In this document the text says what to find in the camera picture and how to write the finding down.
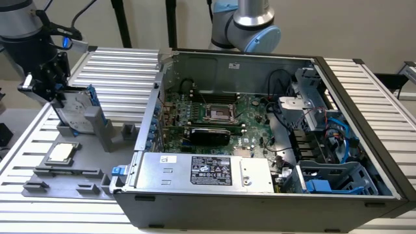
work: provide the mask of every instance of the motherboard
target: motherboard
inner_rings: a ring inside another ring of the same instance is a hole
[[[275,161],[273,153],[264,147],[272,138],[265,98],[239,94],[193,98],[192,95],[169,93],[165,101],[163,135],[167,153],[265,157],[271,163]]]

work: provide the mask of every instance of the blue connector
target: blue connector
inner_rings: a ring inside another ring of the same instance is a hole
[[[152,124],[152,125],[156,125],[156,124],[157,124],[157,119],[156,119],[156,118],[152,118],[151,124]]]
[[[111,171],[112,176],[124,176],[125,167],[113,167]]]
[[[148,134],[148,140],[152,141],[155,139],[155,134],[149,133]]]
[[[155,125],[151,125],[149,126],[149,133],[155,133],[156,132],[156,126]]]
[[[160,105],[159,103],[156,103],[156,106],[155,106],[155,115],[157,115],[160,109],[161,109],[161,105]]]
[[[349,194],[360,195],[364,191],[364,187],[360,186],[352,190],[332,190],[329,182],[321,179],[312,179],[307,181],[307,189],[311,194]]]
[[[344,129],[345,129],[345,154],[343,157],[343,160],[340,162],[340,164],[344,164],[348,157],[349,157],[349,127],[347,124],[344,124],[341,121],[339,121],[336,118],[328,118],[328,121],[332,121],[333,123],[336,123],[337,125],[340,125]]]
[[[149,141],[145,142],[145,150],[149,150],[152,147],[152,143]]]

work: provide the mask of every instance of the slotted aluminum surface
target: slotted aluminum surface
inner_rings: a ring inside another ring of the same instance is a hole
[[[416,188],[416,119],[365,65],[325,59],[371,128]]]
[[[93,85],[115,126],[140,127],[156,73],[159,50],[97,48],[84,55],[69,84]]]
[[[39,165],[57,136],[57,124],[57,116],[47,105],[0,162],[0,233],[183,234],[179,230],[136,229],[115,201],[21,196],[23,183],[32,176],[32,169]],[[415,220],[416,211],[411,211],[396,219],[375,219],[351,233],[413,234]],[[227,232],[188,231],[188,233]]]

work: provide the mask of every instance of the white wall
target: white wall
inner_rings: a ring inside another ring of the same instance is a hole
[[[35,0],[43,6],[45,0]],[[69,25],[89,0],[55,0],[53,22]],[[396,72],[416,60],[416,0],[269,0],[283,39],[275,53],[361,58],[375,72]],[[132,44],[168,46],[164,0],[124,0]],[[89,44],[121,47],[109,0],[99,0],[76,27]],[[205,49],[211,22],[205,0],[177,0],[179,47]],[[77,55],[71,53],[71,64]],[[1,79],[16,76],[0,57]]]
[[[69,26],[76,13],[84,8],[89,0],[55,0],[47,13],[51,21],[63,26]],[[39,9],[44,8],[47,0],[35,0]],[[76,28],[81,31],[84,40],[91,45],[107,47],[123,47],[117,21],[109,0],[100,0],[80,16],[76,22]],[[61,37],[53,37],[59,43]],[[80,53],[68,52],[69,64],[75,65]],[[0,55],[0,79],[19,80],[19,76],[9,65],[4,55]]]

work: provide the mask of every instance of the blue cable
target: blue cable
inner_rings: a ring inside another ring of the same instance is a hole
[[[344,129],[345,129],[345,154],[344,154],[344,157],[343,157],[343,160],[341,160],[341,164],[344,164],[345,163],[345,161],[347,161],[347,159],[348,159],[348,157],[349,157],[349,140],[348,140],[348,136],[349,136],[349,127],[348,127],[348,125],[347,124],[344,124],[341,121],[339,121],[337,119],[335,119],[335,118],[328,118],[328,121],[332,121],[333,123],[336,123],[336,124],[339,124],[340,126],[343,126],[344,127]]]
[[[63,39],[63,47],[68,48],[68,44],[69,44],[69,38],[64,38]]]

